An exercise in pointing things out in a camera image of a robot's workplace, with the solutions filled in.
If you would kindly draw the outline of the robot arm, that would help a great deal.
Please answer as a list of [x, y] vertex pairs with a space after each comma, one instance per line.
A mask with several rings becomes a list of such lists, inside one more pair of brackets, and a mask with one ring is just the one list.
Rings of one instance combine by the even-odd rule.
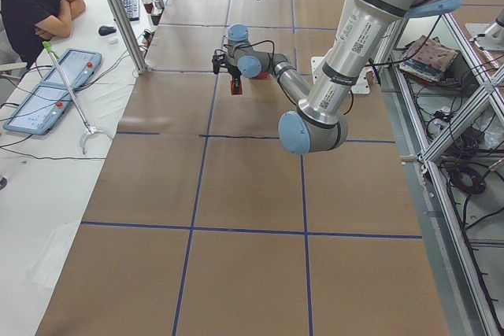
[[319, 65], [313, 84], [275, 51], [256, 51], [248, 29], [234, 24], [228, 29], [226, 52], [215, 54], [213, 69], [225, 67], [232, 75], [232, 93], [241, 90], [240, 78], [266, 72], [295, 102], [278, 125], [283, 147], [296, 154], [329, 151], [347, 137], [347, 121], [339, 107], [376, 50], [389, 25], [397, 20], [449, 13], [462, 0], [345, 0], [335, 43]]

